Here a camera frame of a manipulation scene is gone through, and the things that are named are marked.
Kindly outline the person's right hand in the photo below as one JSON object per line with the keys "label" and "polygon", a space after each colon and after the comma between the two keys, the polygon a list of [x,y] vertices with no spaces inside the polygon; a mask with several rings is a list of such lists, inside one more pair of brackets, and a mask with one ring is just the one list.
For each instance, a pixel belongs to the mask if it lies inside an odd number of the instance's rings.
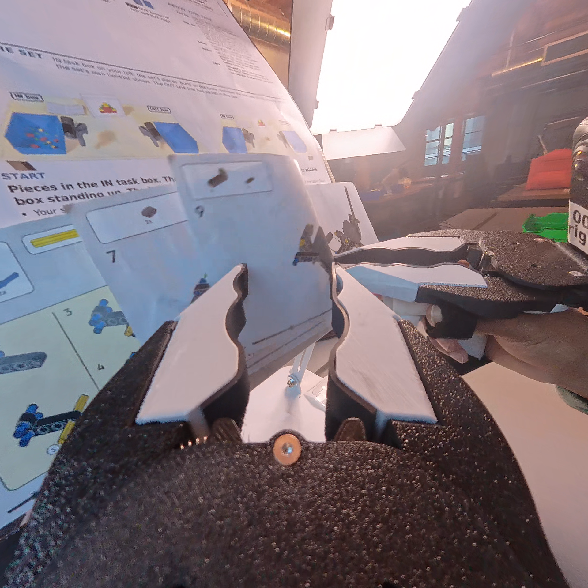
{"label": "person's right hand", "polygon": [[587,316],[570,309],[480,319],[486,357],[511,371],[587,398]]}

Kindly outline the wood-edged table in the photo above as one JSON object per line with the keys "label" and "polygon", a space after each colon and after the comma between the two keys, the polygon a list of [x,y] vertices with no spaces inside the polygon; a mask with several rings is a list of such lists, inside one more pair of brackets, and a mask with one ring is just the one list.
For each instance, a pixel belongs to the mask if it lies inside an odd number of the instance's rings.
{"label": "wood-edged table", "polygon": [[568,213],[568,206],[468,209],[442,221],[439,228],[520,233],[523,231],[522,226],[529,215],[533,214],[537,217],[542,217],[555,212]]}

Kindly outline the red bin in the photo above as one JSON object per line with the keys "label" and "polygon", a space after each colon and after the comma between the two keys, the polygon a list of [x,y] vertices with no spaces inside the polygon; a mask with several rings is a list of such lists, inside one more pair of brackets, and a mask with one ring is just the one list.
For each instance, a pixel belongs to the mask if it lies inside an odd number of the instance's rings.
{"label": "red bin", "polygon": [[572,150],[556,149],[530,162],[526,190],[567,189],[571,182]]}

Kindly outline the paned window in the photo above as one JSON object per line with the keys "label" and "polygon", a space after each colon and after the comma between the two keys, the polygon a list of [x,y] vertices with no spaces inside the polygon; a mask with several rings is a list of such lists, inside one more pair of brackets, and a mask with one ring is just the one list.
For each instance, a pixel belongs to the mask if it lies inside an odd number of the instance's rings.
{"label": "paned window", "polygon": [[485,121],[483,115],[470,116],[428,129],[424,136],[424,166],[448,165],[458,152],[462,161],[481,153]]}

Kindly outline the instruction booklet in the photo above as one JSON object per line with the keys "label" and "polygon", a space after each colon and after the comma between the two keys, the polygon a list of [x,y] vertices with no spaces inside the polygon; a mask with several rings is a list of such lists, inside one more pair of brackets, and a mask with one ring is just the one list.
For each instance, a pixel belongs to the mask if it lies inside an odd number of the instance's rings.
{"label": "instruction booklet", "polygon": [[171,156],[123,170],[49,163],[1,173],[1,495],[23,510],[72,420],[166,320],[238,263],[241,335],[262,374],[326,334],[327,276],[311,254],[359,213],[351,183],[306,187],[279,155]]}

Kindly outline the grey desk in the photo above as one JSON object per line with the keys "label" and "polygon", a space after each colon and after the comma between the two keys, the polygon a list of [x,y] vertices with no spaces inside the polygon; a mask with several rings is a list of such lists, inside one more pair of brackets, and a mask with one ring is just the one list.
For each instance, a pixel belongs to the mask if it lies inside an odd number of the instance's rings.
{"label": "grey desk", "polygon": [[511,445],[568,584],[587,587],[587,415],[555,386],[498,364],[464,379]]}

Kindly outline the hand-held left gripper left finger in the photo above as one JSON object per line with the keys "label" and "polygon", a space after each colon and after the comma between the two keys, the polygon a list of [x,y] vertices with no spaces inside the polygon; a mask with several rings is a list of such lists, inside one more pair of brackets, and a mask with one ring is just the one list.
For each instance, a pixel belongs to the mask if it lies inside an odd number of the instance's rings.
{"label": "hand-held left gripper left finger", "polygon": [[237,265],[180,315],[136,424],[186,422],[203,440],[213,428],[241,439],[249,400],[245,352],[246,265]]}

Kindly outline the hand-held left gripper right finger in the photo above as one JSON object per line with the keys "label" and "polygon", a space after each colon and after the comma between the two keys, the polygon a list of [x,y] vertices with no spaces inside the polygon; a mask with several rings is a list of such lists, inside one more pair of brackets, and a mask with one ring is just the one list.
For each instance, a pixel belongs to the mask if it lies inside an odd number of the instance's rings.
{"label": "hand-held left gripper right finger", "polygon": [[339,265],[332,266],[332,324],[326,439],[358,418],[368,440],[388,421],[436,423],[437,417],[396,315]]}

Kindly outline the bright studio light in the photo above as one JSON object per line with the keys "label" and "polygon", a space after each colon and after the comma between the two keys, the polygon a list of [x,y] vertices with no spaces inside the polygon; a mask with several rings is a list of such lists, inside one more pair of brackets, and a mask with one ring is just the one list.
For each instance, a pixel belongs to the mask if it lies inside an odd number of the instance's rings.
{"label": "bright studio light", "polygon": [[399,123],[469,1],[334,1],[311,130],[328,160],[403,151]]}

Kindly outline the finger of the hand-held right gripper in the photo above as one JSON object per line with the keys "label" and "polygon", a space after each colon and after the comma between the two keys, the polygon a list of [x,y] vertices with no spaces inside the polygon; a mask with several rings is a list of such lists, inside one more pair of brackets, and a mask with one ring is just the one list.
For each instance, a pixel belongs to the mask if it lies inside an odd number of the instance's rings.
{"label": "finger of the hand-held right gripper", "polygon": [[334,261],[340,264],[395,263],[409,266],[430,267],[442,263],[457,263],[466,260],[468,250],[479,250],[482,231],[443,230],[408,235],[381,241],[373,245],[357,247],[336,254]]}
{"label": "finger of the hand-held right gripper", "polygon": [[449,285],[487,288],[484,277],[459,263],[441,263],[433,266],[413,266],[401,263],[343,264],[362,286],[375,295],[415,302],[418,289],[423,285]]}

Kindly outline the green plastic crate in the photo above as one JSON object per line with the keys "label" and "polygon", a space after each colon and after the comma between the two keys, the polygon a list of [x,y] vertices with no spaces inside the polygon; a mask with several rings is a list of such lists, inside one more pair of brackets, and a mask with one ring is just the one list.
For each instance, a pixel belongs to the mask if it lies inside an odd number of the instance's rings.
{"label": "green plastic crate", "polygon": [[552,212],[545,216],[531,214],[522,225],[523,232],[550,239],[557,243],[568,243],[569,216],[566,212]]}

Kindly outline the person's right forearm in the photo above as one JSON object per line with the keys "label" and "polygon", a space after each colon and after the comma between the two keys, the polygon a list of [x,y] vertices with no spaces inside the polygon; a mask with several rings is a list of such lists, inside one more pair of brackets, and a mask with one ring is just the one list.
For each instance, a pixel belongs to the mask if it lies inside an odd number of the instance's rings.
{"label": "person's right forearm", "polygon": [[588,414],[588,400],[586,398],[560,386],[556,386],[556,391],[571,408],[586,415]]}

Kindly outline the white printed task sheet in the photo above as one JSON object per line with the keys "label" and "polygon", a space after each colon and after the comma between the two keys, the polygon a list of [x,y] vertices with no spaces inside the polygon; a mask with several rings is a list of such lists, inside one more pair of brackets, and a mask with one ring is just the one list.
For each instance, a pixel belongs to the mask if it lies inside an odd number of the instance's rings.
{"label": "white printed task sheet", "polygon": [[168,157],[275,153],[329,182],[222,1],[1,1],[1,227],[173,184]]}

